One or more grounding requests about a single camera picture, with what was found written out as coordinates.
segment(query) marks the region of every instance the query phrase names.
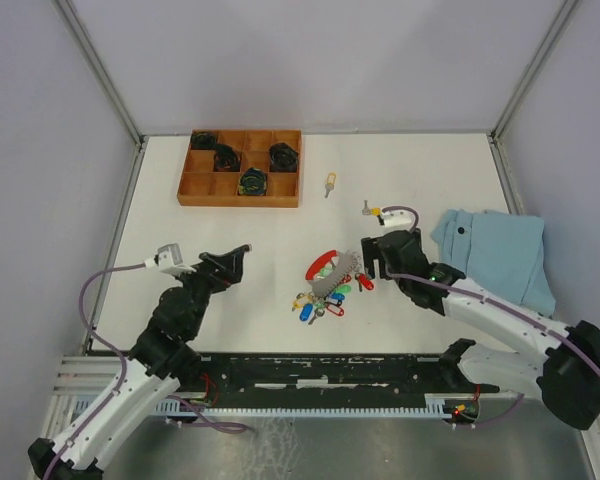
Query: folded cloth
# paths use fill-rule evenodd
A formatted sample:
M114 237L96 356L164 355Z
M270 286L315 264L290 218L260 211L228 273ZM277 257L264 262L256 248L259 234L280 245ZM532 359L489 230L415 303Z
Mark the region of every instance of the folded cloth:
M538 217L447 210L431 238L442 263L511 303L549 316L556 301L544 273L543 230Z

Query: white table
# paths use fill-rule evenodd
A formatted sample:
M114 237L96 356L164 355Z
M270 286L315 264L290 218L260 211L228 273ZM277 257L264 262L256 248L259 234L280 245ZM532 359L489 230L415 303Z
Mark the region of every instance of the white table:
M466 325L420 309L393 282L354 289L342 318L327 313L308 326L291 313L307 291L304 273L327 250L360 250L360 239L384 232L370 206L407 205L420 212L424 250L448 208L506 211L485 135L308 135L297 209L182 207L176 199L189 139L153 137L144 156L116 265L139 263L166 243L180 244L187 263L200 252L224 253L249 243L241 284L214 295L198 351L305 353L438 353L460 337L505 347ZM324 198L328 172L335 189ZM157 270L114 274L98 331L122 349L145 328L160 294L177 282Z

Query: gray floor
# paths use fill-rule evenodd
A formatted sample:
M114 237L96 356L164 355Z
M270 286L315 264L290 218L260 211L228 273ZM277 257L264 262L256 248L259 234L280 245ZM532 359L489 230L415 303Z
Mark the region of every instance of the gray floor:
M506 408L483 401L488 417ZM107 480L593 479L582 437L542 405L525 403L484 430L442 421L233 418L255 433L178 430L148 419L109 466Z

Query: wooden compartment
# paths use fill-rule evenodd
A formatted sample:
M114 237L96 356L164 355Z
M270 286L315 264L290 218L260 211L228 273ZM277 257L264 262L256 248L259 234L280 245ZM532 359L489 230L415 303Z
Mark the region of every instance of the wooden compartment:
M218 143L233 148L241 157L240 172L215 172L213 150L192 150L189 145L178 188L178 202L184 206L285 207L298 206L302 168L302 133L299 130L201 130L209 131ZM270 173L269 147L284 142L298 152L294 173ZM240 176L254 167L267 174L263 196L238 195Z

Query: black cable coil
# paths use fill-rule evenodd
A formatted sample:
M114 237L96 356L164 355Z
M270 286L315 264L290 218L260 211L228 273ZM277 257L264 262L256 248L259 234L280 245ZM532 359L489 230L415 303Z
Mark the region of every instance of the black cable coil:
M272 172L297 172L298 152L286 143L276 143L269 149Z
M240 171L240 159L233 148L224 143L216 143L215 151L213 165L216 172Z
M195 132L191 135L193 150L213 150L216 146L216 136L211 132Z
M251 167L240 176L239 195L258 196L267 192L267 174L258 168Z

